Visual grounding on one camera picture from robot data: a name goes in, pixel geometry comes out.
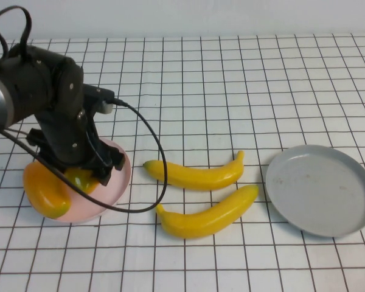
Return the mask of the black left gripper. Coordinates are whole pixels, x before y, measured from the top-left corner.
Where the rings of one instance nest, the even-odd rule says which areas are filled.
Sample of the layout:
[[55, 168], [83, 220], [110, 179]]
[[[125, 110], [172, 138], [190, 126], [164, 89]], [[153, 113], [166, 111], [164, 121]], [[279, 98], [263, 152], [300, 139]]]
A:
[[58, 170], [81, 168], [106, 186], [113, 170], [121, 171], [125, 155], [99, 138], [94, 107], [82, 107], [73, 116], [53, 110], [38, 113], [40, 130], [32, 128], [26, 140], [39, 148], [38, 156]]

